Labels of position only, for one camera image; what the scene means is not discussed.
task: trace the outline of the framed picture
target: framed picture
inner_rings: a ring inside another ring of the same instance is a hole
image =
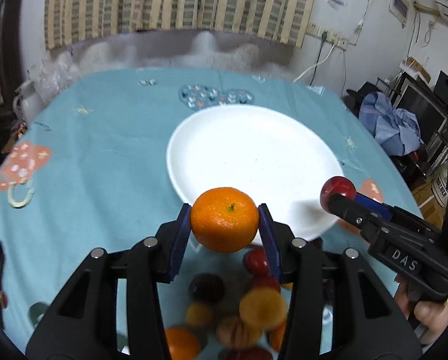
[[[391,13],[398,18],[398,20],[403,24],[407,23],[407,17],[409,15],[409,1],[408,0],[391,0],[389,5],[389,10]]]

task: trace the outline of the silver screw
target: silver screw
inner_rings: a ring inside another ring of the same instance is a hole
[[[301,249],[302,247],[305,247],[306,243],[307,243],[306,240],[302,239],[302,238],[294,238],[291,241],[292,246],[298,247],[299,249]]]
[[[98,259],[99,257],[102,257],[104,255],[104,249],[101,247],[96,247],[95,249],[92,249],[92,251],[90,252],[90,256],[93,259]]]
[[[156,246],[158,243],[159,241],[155,237],[147,237],[144,239],[144,246],[149,248]]]
[[[359,256],[359,252],[356,249],[346,249],[346,256],[350,259],[356,259]]]

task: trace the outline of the striped curtain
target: striped curtain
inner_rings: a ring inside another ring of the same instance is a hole
[[[145,30],[245,33],[302,47],[314,0],[45,0],[46,48]]]

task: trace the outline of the tablecloth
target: tablecloth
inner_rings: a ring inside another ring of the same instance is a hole
[[[127,69],[84,77],[37,117],[0,170],[0,241],[6,257],[2,285],[8,298],[3,318],[6,333],[21,350],[37,323],[36,310],[52,302],[94,247],[129,249],[155,234],[161,223],[175,220],[182,202],[166,173],[165,150],[177,125],[214,103],[246,102],[302,122],[326,142],[358,188],[364,184],[386,203],[420,215],[390,159],[329,90],[209,69]],[[12,191],[16,202],[31,192],[23,208],[9,204],[12,181],[23,183]],[[352,246],[366,253],[362,239],[337,225],[323,241],[326,250]],[[196,252],[195,244],[191,236],[176,280],[159,285],[165,327],[184,322],[191,303],[187,286],[195,274],[223,277],[227,294],[218,315],[237,312],[249,281],[242,251]],[[394,293],[394,273],[368,259]],[[125,283],[119,285],[117,301],[123,346]],[[199,358],[217,358],[219,344],[212,334],[207,341]],[[325,325],[322,351],[329,350],[330,342],[331,326]]]

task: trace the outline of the white plate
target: white plate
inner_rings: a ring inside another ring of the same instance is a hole
[[[279,112],[254,105],[198,111],[175,129],[166,161],[184,203],[211,188],[234,187],[307,240],[338,219],[319,204],[324,183],[343,176],[338,160],[314,132]],[[259,233],[254,242],[261,244]]]

